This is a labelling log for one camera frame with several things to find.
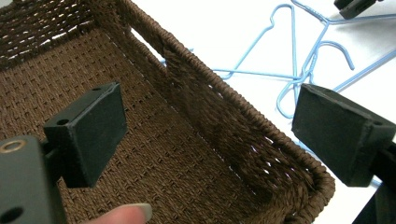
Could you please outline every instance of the human hand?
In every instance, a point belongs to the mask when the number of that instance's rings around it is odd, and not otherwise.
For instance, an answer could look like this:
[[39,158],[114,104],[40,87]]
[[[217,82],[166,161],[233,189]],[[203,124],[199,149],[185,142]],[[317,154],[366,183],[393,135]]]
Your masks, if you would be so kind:
[[148,203],[126,204],[84,224],[144,224],[152,217]]

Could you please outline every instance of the black clamp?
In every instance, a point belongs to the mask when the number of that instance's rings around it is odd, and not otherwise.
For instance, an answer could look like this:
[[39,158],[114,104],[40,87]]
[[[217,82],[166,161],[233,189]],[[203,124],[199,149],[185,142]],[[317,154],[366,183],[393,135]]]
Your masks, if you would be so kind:
[[334,5],[346,20],[353,19],[372,6],[376,0],[335,0]]
[[126,133],[120,84],[86,92],[44,125],[0,142],[0,223],[65,223],[56,182],[94,187]]
[[363,214],[370,221],[354,223],[396,222],[394,123],[337,92],[303,84],[292,130],[347,186],[368,187],[374,175],[383,181],[376,212]]

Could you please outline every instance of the wicker basket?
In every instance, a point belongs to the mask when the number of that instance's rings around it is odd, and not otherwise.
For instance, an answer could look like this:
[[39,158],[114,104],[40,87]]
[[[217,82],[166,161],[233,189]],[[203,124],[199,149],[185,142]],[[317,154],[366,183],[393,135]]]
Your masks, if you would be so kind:
[[85,91],[121,84],[129,131],[97,186],[59,182],[70,223],[138,202],[150,223],[311,223],[334,193],[320,162],[128,0],[14,0],[0,41],[1,139],[43,138]]

